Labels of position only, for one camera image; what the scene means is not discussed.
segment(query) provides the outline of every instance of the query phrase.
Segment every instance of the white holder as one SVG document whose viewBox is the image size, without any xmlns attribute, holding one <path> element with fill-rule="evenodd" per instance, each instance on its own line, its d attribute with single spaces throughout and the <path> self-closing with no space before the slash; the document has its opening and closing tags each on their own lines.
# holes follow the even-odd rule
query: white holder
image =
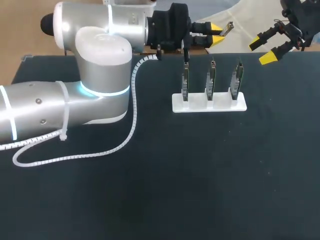
<svg viewBox="0 0 320 240">
<path fill-rule="evenodd" d="M 214 92 L 212 99 L 208 101 L 206 90 L 200 93 L 189 93 L 188 101 L 183 100 L 182 93 L 175 93 L 172 95 L 172 111 L 174 113 L 205 113 L 247 110 L 244 94 L 239 92 L 237 100 L 233 100 L 230 88 L 227 92 Z"/>
</svg>

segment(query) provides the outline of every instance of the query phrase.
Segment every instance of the black table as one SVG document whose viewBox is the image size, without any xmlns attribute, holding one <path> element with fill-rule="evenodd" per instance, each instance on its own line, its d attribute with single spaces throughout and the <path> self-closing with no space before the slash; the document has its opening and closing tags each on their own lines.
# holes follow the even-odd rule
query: black table
<svg viewBox="0 0 320 240">
<path fill-rule="evenodd" d="M 0 239 L 319 239 L 320 53 L 266 66 L 260 56 L 214 55 L 216 91 L 241 57 L 246 112 L 173 113 L 183 60 L 165 56 L 137 75 L 137 129 L 121 151 L 32 168 L 13 165 L 16 150 L 0 152 Z M 191 58 L 192 92 L 204 89 L 210 59 Z M 72 56 L 36 56 L 14 83 L 78 80 Z M 130 107 L 117 123 L 72 128 L 21 161 L 111 149 L 131 124 Z"/>
</svg>

